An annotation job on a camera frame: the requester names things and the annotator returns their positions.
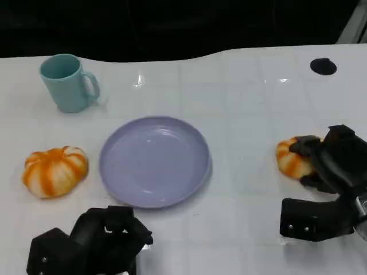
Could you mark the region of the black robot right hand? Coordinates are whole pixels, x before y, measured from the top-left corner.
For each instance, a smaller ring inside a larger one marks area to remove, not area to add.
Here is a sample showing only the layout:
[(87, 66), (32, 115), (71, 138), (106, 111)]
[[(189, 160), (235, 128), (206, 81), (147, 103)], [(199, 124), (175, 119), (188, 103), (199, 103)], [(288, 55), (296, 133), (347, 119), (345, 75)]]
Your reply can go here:
[(303, 186), (352, 198), (366, 193), (366, 141), (348, 126), (330, 126), (323, 140), (297, 136), (290, 151), (313, 169), (300, 178)]

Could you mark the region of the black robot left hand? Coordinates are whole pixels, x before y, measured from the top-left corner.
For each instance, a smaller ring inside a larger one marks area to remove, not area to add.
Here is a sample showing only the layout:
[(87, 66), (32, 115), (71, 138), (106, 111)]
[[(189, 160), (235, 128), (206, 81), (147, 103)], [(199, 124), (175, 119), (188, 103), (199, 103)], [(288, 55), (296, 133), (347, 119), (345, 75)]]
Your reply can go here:
[(77, 219), (71, 240), (81, 246), (86, 274), (136, 274), (136, 257), (153, 244), (132, 207), (90, 208)]

